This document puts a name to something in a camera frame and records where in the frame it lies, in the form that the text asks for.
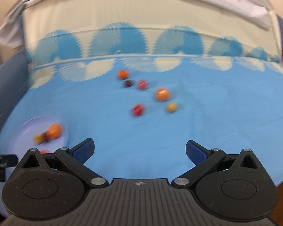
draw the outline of black clamp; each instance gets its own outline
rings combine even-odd
[[[0,182],[5,182],[5,169],[18,164],[16,155],[0,155]]]
[[[126,226],[135,225],[135,220],[150,220],[149,215],[153,221],[169,217],[175,222],[178,213],[183,213],[180,220],[188,225],[193,217],[203,215],[216,225],[275,225],[268,216],[276,205],[277,189],[250,149],[228,155],[190,140],[186,154],[196,166],[171,184],[167,179],[114,179],[109,184],[83,165],[93,153],[92,139],[52,154],[30,149],[2,190],[6,209],[23,220],[19,221],[23,225],[44,220],[61,225],[69,218],[94,213],[94,208],[98,213],[88,220],[102,222],[102,217],[110,218],[111,214],[120,221],[132,217],[130,224],[113,220]],[[173,210],[166,215],[163,211],[168,208]]]
[[[206,210],[235,221],[258,220],[272,212],[277,189],[250,149],[227,155],[190,140],[186,154],[196,166],[174,179],[172,185],[193,190]]]

